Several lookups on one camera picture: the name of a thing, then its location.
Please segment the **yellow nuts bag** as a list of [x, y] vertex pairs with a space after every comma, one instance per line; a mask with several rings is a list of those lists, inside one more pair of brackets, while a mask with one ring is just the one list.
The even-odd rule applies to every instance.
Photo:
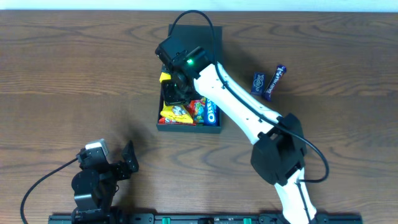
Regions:
[[160, 116], [180, 123], [193, 123], [193, 119], [184, 105], [167, 106], [164, 102]]

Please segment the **Haribo gummy worms bag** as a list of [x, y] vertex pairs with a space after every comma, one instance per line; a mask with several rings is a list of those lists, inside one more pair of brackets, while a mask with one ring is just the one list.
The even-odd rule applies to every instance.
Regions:
[[206, 98], [202, 97], [200, 100], [192, 100], [188, 105], [188, 111], [195, 124], [204, 123], [204, 110]]

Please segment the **red Hacks candy bag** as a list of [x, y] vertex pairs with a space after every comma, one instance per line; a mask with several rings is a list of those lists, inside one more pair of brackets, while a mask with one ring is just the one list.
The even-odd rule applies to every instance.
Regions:
[[158, 121], [158, 124], [175, 124], [175, 125], [187, 125], [187, 126], [196, 126], [196, 123], [180, 123], [173, 119], [168, 119], [165, 117], [161, 117]]

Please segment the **blue Oreo cookie pack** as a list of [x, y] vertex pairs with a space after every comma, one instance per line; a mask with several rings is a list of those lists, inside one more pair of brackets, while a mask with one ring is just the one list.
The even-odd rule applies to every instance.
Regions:
[[218, 107], [214, 102], [212, 102], [208, 98], [205, 101], [204, 124], [207, 126], [218, 125]]

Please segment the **dark green box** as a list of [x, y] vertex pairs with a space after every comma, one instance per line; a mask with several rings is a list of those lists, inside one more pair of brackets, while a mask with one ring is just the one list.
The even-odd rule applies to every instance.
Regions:
[[[178, 39], [189, 51], [198, 46], [203, 47], [208, 52], [213, 50], [211, 30], [208, 26], [176, 25], [171, 36]], [[156, 127], [163, 132], [219, 134], [222, 130], [222, 117], [223, 112], [218, 108], [216, 126], [157, 123]]]

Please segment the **blue Eclipse mints box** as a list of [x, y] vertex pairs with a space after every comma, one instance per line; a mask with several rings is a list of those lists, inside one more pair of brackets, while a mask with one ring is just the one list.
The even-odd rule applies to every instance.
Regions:
[[251, 87], [252, 95], [260, 96], [263, 94], [263, 92], [265, 90], [265, 84], [264, 84], [265, 79], [266, 79], [265, 73], [260, 73], [260, 72], [254, 73], [252, 87]]

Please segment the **Dairy Milk chocolate bar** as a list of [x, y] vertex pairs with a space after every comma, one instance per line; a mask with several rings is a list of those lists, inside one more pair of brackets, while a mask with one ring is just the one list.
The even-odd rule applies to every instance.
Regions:
[[272, 92], [274, 91], [275, 87], [277, 86], [277, 83], [284, 76], [286, 71], [287, 71], [287, 67], [285, 65], [277, 66], [277, 68], [276, 68], [268, 86], [266, 87], [264, 94], [263, 94], [264, 98], [267, 101], [271, 101]]

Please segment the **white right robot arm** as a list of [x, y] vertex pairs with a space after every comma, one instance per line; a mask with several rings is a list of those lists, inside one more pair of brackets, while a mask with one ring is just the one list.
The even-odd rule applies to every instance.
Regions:
[[258, 102], [201, 47], [189, 52], [177, 39], [167, 37], [155, 54], [171, 75], [162, 83], [165, 101], [177, 104], [201, 95], [215, 103], [253, 145], [251, 165], [275, 187], [284, 218], [289, 223], [313, 223], [317, 210], [303, 179], [307, 150], [300, 121]]

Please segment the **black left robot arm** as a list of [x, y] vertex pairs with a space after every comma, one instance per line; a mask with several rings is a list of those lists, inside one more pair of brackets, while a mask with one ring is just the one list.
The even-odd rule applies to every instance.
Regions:
[[118, 182], [131, 178], [139, 170], [132, 141], [122, 150], [122, 160], [109, 163], [104, 139], [95, 140], [76, 155], [81, 171], [72, 179], [76, 209], [72, 223], [128, 223], [129, 218], [118, 207], [112, 206]]

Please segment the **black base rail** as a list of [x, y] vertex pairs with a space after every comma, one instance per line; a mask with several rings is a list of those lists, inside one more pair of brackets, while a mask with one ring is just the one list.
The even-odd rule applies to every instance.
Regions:
[[[114, 223], [127, 224], [283, 224], [287, 220], [276, 213], [260, 215], [154, 215], [135, 213]], [[319, 224], [363, 224], [359, 215], [329, 215], [319, 213], [312, 220]]]

